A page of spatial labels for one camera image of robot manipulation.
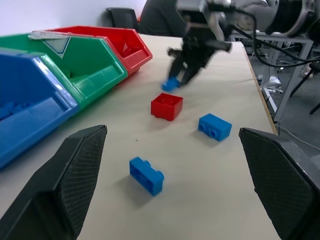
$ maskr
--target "red lego brick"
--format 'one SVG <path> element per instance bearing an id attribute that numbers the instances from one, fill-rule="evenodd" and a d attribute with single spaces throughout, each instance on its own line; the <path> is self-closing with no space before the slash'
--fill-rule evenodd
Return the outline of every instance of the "red lego brick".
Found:
<path id="1" fill-rule="evenodd" d="M 151 102 L 151 114 L 156 118 L 173 121 L 181 112 L 183 101 L 180 96 L 161 93 Z"/>

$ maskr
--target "metal frame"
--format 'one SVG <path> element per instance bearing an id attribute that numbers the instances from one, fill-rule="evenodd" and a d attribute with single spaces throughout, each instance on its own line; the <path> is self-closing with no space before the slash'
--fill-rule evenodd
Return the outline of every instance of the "metal frame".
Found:
<path id="1" fill-rule="evenodd" d="M 281 47 L 283 43 L 286 43 L 286 42 L 291 42 L 291 43 L 302 43 L 304 44 L 303 45 L 303 48 L 302 48 L 302 51 L 299 55 L 300 58 L 302 59 L 305 59 L 307 58 L 310 50 L 311 50 L 311 47 L 313 45 L 313 41 L 306 38 L 306 37 L 302 37 L 302 36 L 299 36 L 299 37 L 294 37 L 294 38 L 289 38 L 283 34 L 280 34 L 280 33 L 273 33 L 271 35 L 267 35 L 265 34 L 264 32 L 257 32 L 256 33 L 256 37 L 257 39 L 259 40 L 263 40 L 263 41 L 274 41 L 274 42 L 277 42 L 276 46 L 277 47 Z M 234 32 L 231 34 L 230 38 L 237 38 L 237 39 L 246 39 L 245 36 L 241 35 L 240 33 L 238 32 Z M 273 50 L 271 52 L 271 58 L 270 58 L 270 61 L 269 63 L 275 63 L 277 61 L 277 58 L 279 56 L 280 52 L 279 51 L 276 51 L 276 50 Z M 288 99 L 290 97 L 290 93 L 292 92 L 292 90 L 294 89 L 295 85 L 299 82 L 299 74 L 302 70 L 302 65 L 301 66 L 296 66 L 294 71 L 293 71 L 293 74 L 288 82 L 288 86 L 286 88 L 286 90 L 284 91 L 284 93 L 282 94 L 282 100 L 281 100 L 281 103 L 280 105 L 277 107 L 275 102 L 273 101 L 272 97 L 270 96 L 269 92 L 263 88 L 262 86 L 262 91 L 264 92 L 265 96 L 270 96 L 269 97 L 269 102 L 270 102 L 270 105 L 272 106 L 272 110 L 274 111 L 274 114 L 273 114 L 273 121 L 274 122 L 279 122 L 280 119 L 281 119 L 281 116 L 285 110 L 285 106 L 288 102 Z M 265 69 L 264 69 L 264 74 L 263 74 L 263 83 L 268 80 L 266 79 L 267 78 L 267 75 L 269 75 L 269 67 L 268 66 L 265 66 Z"/>

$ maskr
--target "table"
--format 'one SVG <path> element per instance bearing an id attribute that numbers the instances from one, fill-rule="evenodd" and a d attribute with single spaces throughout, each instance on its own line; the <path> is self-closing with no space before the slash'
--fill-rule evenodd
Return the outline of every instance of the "table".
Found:
<path id="1" fill-rule="evenodd" d="M 0 173 L 0 217 L 32 174 L 70 134 L 106 124 L 98 181 L 79 240 L 279 240 L 254 191 L 241 127 L 275 131 L 243 45 L 220 52 L 190 86 L 173 122 L 150 115 L 170 58 L 181 40 L 142 36 L 153 60 Z M 199 117 L 213 113 L 233 124 L 223 142 L 198 132 Z M 164 174 L 151 197 L 129 176 L 139 156 Z"/>
<path id="2" fill-rule="evenodd" d="M 281 48 L 283 43 L 286 43 L 286 42 L 291 42 L 291 43 L 301 43 L 303 44 L 303 48 L 301 50 L 301 53 L 299 55 L 299 57 L 301 59 L 306 59 L 308 57 L 308 54 L 311 50 L 311 47 L 313 45 L 313 41 L 308 39 L 307 37 L 303 37 L 303 36 L 297 36 L 297 37 L 293 37 L 293 38 L 289 38 L 281 33 L 273 33 L 271 35 L 267 35 L 265 34 L 264 32 L 257 32 L 256 33 L 256 36 L 259 40 L 263 40 L 263 41 L 274 41 L 276 42 L 276 46 L 278 48 Z M 234 32 L 232 33 L 232 35 L 230 36 L 231 38 L 238 38 L 238 39 L 246 39 L 245 36 L 241 35 L 240 33 L 238 32 Z M 272 49 L 272 52 L 270 54 L 270 58 L 269 58 L 269 63 L 270 64 L 276 64 L 276 61 L 279 57 L 279 54 L 280 52 L 275 50 L 275 49 Z M 303 65 L 301 66 L 296 66 L 294 68 L 294 71 L 292 73 L 292 76 L 288 82 L 288 85 L 283 93 L 283 97 L 282 97 L 282 100 L 281 100 L 281 103 L 279 106 L 277 106 L 275 104 L 275 102 L 273 101 L 271 95 L 269 94 L 269 91 L 267 88 L 262 88 L 262 91 L 264 92 L 264 95 L 266 98 L 268 98 L 268 102 L 271 106 L 271 109 L 273 111 L 273 114 L 274 114 L 274 117 L 273 117 L 273 120 L 275 122 L 279 122 L 281 120 L 281 117 L 282 117 L 282 114 L 285 110 L 285 107 L 287 105 L 287 102 L 289 100 L 289 97 L 290 97 L 290 93 L 292 92 L 292 90 L 294 89 L 294 87 L 298 84 L 299 82 L 299 75 L 301 73 L 301 70 L 303 68 Z M 263 79 L 262 79 L 262 82 L 265 83 L 268 78 L 270 77 L 270 67 L 268 66 L 265 66 L 264 68 L 264 73 L 263 73 Z"/>

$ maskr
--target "blue storage bin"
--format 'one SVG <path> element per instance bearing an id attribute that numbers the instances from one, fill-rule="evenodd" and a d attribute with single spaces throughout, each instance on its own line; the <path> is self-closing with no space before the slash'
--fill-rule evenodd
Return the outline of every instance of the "blue storage bin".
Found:
<path id="1" fill-rule="evenodd" d="M 79 110 L 39 55 L 0 49 L 0 169 Z"/>

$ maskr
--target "bin compartment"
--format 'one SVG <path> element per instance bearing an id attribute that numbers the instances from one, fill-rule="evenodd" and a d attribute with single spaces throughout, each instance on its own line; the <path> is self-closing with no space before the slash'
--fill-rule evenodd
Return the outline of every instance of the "bin compartment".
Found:
<path id="1" fill-rule="evenodd" d="M 121 60 L 129 75 L 152 59 L 152 54 L 136 30 L 97 26 L 70 26 L 46 31 L 103 38 Z"/>
<path id="2" fill-rule="evenodd" d="M 48 33 L 30 39 L 27 33 L 0 37 L 0 47 L 47 54 L 43 62 L 82 109 L 128 76 L 101 38 Z"/>
<path id="3" fill-rule="evenodd" d="M 0 48 L 0 169 L 78 110 L 39 56 Z"/>

